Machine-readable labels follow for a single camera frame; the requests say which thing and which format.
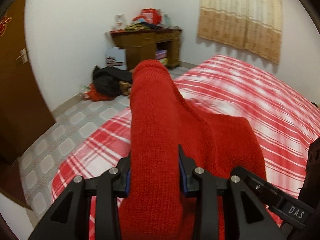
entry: curtain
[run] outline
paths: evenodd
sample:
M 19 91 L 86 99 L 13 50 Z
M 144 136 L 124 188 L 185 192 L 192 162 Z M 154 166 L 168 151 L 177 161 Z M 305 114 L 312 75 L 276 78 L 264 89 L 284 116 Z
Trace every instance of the curtain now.
M 198 36 L 279 63 L 281 0 L 201 0 Z

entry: red plaid bedsheet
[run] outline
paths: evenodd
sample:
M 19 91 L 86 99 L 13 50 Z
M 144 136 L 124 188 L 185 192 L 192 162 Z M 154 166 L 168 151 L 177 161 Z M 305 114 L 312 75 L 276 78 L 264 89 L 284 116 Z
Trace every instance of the red plaid bedsheet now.
M 185 99 L 217 114 L 248 119 L 261 146 L 267 180 L 298 197 L 309 145 L 320 136 L 320 110 L 273 75 L 248 63 L 216 55 L 190 69 L 175 84 Z M 131 111 L 125 109 L 98 128 L 61 164 L 52 201 L 76 175 L 99 176 L 130 151 Z M 95 199 L 89 239 L 94 239 Z

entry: purple box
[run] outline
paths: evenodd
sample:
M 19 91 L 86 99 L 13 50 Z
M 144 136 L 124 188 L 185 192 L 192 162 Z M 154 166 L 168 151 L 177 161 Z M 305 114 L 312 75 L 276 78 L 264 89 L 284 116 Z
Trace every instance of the purple box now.
M 167 57 L 167 50 L 164 50 L 164 49 L 157 49 L 156 51 L 156 59 L 159 60 L 159 59 L 162 59 L 164 57 Z

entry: black clothing pile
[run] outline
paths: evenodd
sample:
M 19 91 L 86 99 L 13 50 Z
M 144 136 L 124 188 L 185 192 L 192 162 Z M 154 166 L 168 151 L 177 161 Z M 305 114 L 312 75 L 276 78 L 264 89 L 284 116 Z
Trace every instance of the black clothing pile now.
M 113 98 L 122 95 L 119 81 L 132 84 L 132 73 L 115 67 L 99 68 L 99 66 L 95 66 L 92 72 L 92 81 L 97 92 Z

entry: red cloth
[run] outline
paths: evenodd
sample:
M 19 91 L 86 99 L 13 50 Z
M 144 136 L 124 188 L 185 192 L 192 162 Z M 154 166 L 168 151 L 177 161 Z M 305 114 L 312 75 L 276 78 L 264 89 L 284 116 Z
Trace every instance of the red cloth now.
M 99 92 L 97 92 L 96 87 L 94 84 L 90 84 L 90 90 L 85 94 L 85 99 L 91 99 L 92 101 L 104 101 L 104 100 L 111 100 L 113 98 L 107 97 Z
M 197 166 L 228 178 L 243 166 L 266 179 L 264 160 L 248 121 L 204 112 L 186 102 L 156 60 L 138 64 L 130 98 L 130 195 L 119 208 L 122 238 L 191 239 L 195 200 L 179 189 L 178 144 Z M 224 239 L 219 199 L 220 239 Z

